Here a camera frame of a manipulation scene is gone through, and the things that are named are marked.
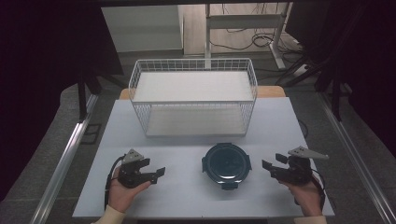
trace floor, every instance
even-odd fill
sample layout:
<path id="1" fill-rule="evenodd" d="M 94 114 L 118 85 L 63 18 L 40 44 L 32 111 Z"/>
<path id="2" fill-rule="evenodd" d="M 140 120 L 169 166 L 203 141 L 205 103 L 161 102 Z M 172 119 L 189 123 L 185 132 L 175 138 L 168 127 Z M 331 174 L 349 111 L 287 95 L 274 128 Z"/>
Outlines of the floor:
<path id="1" fill-rule="evenodd" d="M 248 12 L 250 12 L 252 7 L 254 8 L 254 5 L 247 6 Z M 248 43 L 248 40 L 239 42 L 238 39 L 220 44 L 245 46 Z M 298 49 L 300 47 L 292 39 L 290 41 L 285 39 L 285 45 L 290 49 Z M 121 53 L 119 56 L 125 75 L 115 77 L 127 83 L 137 59 L 202 57 L 202 52 L 199 51 L 201 47 L 197 47 L 198 49 L 191 47 L 190 53 L 185 55 L 172 52 Z M 253 61 L 260 85 L 275 85 L 283 74 L 277 71 L 272 54 L 268 49 L 238 50 L 233 52 L 233 54 L 230 54 L 228 49 L 213 48 L 213 50 L 215 54 L 212 57 L 230 57 L 230 55 L 233 57 L 249 57 Z M 290 61 L 285 62 L 287 66 L 291 66 L 299 58 L 299 54 L 285 54 L 284 56 Z M 293 78 L 293 75 L 285 77 L 285 80 L 290 78 Z M 311 77 L 298 85 L 286 88 L 285 92 L 292 102 L 296 117 L 302 122 L 302 132 L 306 134 L 305 140 L 308 146 L 318 152 L 328 154 L 331 158 L 328 161 L 316 161 L 318 170 L 326 178 L 327 200 L 331 202 L 335 212 L 335 217 L 328 217 L 328 223 L 383 223 L 371 196 L 363 186 L 354 164 L 346 153 L 345 147 L 323 110 L 318 93 L 315 92 L 313 87 L 315 81 L 316 77 Z M 84 135 L 56 201 L 49 212 L 46 223 L 90 223 L 94 221 L 94 219 L 73 219 L 71 216 L 90 171 L 111 108 L 121 91 L 120 87 L 111 82 L 101 78 L 100 82 L 103 91 L 99 95 L 90 122 L 91 127 L 99 127 L 99 134 L 97 138 L 88 134 Z M 347 90 L 343 89 L 343 91 L 346 93 L 341 98 L 340 105 L 343 125 L 359 150 L 361 158 L 375 177 L 378 186 L 388 198 L 390 206 L 396 208 L 396 178 L 392 175 L 396 172 L 396 160 L 348 104 Z M 63 92 L 61 106 L 46 136 L 8 196 L 0 203 L 0 223 L 27 223 L 31 220 L 58 164 L 58 160 L 64 153 L 68 139 L 76 126 L 78 120 L 77 94 L 77 86 L 72 86 Z M 275 218 L 267 221 L 270 224 L 292 223 L 291 217 Z M 142 220 L 131 220 L 131 222 L 169 223 L 169 221 L 150 222 Z M 223 223 L 220 221 L 202 221 L 201 223 L 212 222 Z M 257 220 L 241 221 L 241 223 L 257 222 Z"/>

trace human hand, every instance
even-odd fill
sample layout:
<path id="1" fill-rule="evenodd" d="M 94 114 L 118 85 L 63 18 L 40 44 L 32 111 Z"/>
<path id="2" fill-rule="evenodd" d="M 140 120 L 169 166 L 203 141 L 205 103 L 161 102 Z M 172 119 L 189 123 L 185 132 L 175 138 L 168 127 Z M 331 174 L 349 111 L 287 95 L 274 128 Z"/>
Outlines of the human hand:
<path id="1" fill-rule="evenodd" d="M 318 217 L 323 216 L 320 209 L 320 197 L 317 187 L 312 181 L 303 186 L 296 186 L 283 181 L 280 184 L 289 188 L 297 203 L 301 206 L 304 216 Z"/>
<path id="2" fill-rule="evenodd" d="M 119 171 L 120 167 L 117 167 L 111 180 L 108 205 L 121 213 L 125 213 L 134 200 L 134 197 L 139 192 L 147 189 L 151 183 L 148 181 L 134 189 L 127 189 L 117 179 Z"/>

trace metal wire rack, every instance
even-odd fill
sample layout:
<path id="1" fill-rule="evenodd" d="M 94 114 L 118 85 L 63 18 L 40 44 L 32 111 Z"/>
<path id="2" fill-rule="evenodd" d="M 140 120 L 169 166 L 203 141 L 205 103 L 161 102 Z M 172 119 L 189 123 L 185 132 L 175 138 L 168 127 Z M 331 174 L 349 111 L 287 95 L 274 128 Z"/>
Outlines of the metal wire rack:
<path id="1" fill-rule="evenodd" d="M 257 80 L 250 59 L 139 60 L 129 95 L 146 136 L 242 136 Z"/>

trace gray floor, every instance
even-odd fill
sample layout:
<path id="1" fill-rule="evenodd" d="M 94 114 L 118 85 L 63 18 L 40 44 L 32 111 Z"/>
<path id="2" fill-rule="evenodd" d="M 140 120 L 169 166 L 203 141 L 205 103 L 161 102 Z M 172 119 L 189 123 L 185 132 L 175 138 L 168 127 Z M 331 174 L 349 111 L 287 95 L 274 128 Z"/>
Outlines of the gray floor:
<path id="1" fill-rule="evenodd" d="M 276 70 L 270 53 L 240 54 L 238 56 L 251 58 L 255 68 Z M 178 53 L 120 54 L 125 74 L 131 74 L 136 59 L 179 57 L 182 56 Z M 115 77 L 125 83 L 129 80 L 128 75 Z M 257 70 L 257 79 L 260 81 L 260 85 L 274 85 L 278 78 L 278 72 Z M 326 178 L 328 200 L 335 212 L 335 217 L 328 217 L 328 222 L 382 223 L 381 216 L 367 190 L 363 187 L 353 164 L 321 107 L 318 94 L 313 88 L 315 80 L 315 77 L 311 77 L 294 87 L 286 88 L 285 91 L 291 99 L 297 118 L 303 121 L 308 128 L 306 137 L 308 146 L 318 152 L 328 154 L 331 158 L 329 161 L 316 161 L 318 170 Z M 90 223 L 92 221 L 73 219 L 71 216 L 100 144 L 111 108 L 121 91 L 121 88 L 113 83 L 103 79 L 100 81 L 104 89 L 99 95 L 90 122 L 92 129 L 94 125 L 100 124 L 99 137 L 94 141 L 95 139 L 91 135 L 84 136 L 49 213 L 47 223 Z M 343 97 L 341 100 L 341 116 L 343 124 L 359 149 L 362 158 L 388 197 L 392 207 L 396 207 L 396 178 L 392 175 L 396 172 L 395 158 L 354 112 L 347 102 L 347 97 Z M 77 121 L 77 87 L 73 86 L 64 91 L 58 114 L 46 136 L 6 199 L 1 202 L 0 223 L 27 223 L 30 221 Z M 287 217 L 270 219 L 268 223 L 281 224 L 292 223 L 292 221 Z"/>

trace aluminum rail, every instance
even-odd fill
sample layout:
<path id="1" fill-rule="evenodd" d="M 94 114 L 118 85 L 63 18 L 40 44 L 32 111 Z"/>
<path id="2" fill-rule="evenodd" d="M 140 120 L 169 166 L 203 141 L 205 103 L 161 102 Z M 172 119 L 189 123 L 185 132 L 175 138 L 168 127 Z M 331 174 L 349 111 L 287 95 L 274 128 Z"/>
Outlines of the aluminum rail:
<path id="1" fill-rule="evenodd" d="M 98 96 L 96 95 L 91 95 L 89 98 L 87 102 L 87 117 L 81 123 L 76 125 L 69 142 L 64 149 L 64 154 L 59 160 L 58 165 L 53 172 L 52 178 L 47 185 L 46 191 L 44 192 L 43 197 L 41 198 L 32 219 L 30 220 L 31 224 L 45 223 L 47 221 L 56 196 L 58 195 L 62 183 L 64 182 L 64 178 L 66 177 L 67 171 L 69 170 L 70 164 L 72 163 L 76 154 L 81 138 L 88 126 L 88 123 L 90 122 L 97 98 Z"/>
<path id="2" fill-rule="evenodd" d="M 319 93 L 318 95 L 319 100 L 322 103 L 323 109 L 325 110 L 329 118 L 329 121 L 331 122 L 335 132 L 337 133 L 342 144 L 344 145 L 346 154 L 350 158 L 352 164 L 355 166 L 355 169 L 361 178 L 361 182 L 367 189 L 372 201 L 375 204 L 376 209 L 378 210 L 379 215 L 384 220 L 384 223 L 396 223 L 396 217 L 392 211 L 392 208 L 389 205 L 387 197 L 385 196 L 380 186 L 376 183 L 369 168 L 364 163 L 361 154 L 356 149 L 353 141 L 350 139 L 346 129 L 344 128 L 343 123 L 338 121 L 335 115 L 332 113 L 332 110 L 329 107 L 330 102 L 328 101 L 327 96 L 325 95 L 325 93 Z"/>

